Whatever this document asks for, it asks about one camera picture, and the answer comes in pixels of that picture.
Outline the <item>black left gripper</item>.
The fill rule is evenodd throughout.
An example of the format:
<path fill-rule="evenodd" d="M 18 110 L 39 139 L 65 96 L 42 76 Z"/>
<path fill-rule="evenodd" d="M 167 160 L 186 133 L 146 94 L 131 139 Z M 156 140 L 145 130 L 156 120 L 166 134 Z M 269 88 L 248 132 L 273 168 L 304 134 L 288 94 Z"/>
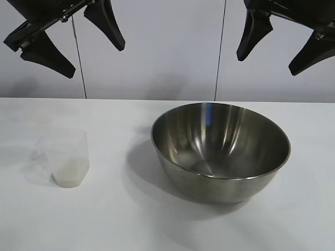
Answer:
<path fill-rule="evenodd" d="M 91 21 L 115 46 L 118 51 L 125 48 L 125 40 L 116 22 L 110 0 L 102 1 L 9 1 L 25 21 L 12 31 L 4 43 L 13 51 L 22 49 L 20 57 L 29 62 L 50 68 L 61 75 L 72 78 L 73 64 L 56 48 L 45 30 L 57 22 L 66 22 L 74 13 L 86 7 L 84 17 Z"/>

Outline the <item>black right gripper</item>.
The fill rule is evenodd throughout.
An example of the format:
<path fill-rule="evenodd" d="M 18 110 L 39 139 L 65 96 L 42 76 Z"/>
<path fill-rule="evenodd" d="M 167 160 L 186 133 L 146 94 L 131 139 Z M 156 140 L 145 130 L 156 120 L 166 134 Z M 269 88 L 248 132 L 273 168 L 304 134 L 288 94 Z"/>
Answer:
<path fill-rule="evenodd" d="M 244 4 L 248 10 L 237 48 L 239 61 L 244 61 L 273 30 L 271 14 L 314 30 L 288 66 L 293 76 L 334 56 L 334 0 L 244 1 Z"/>

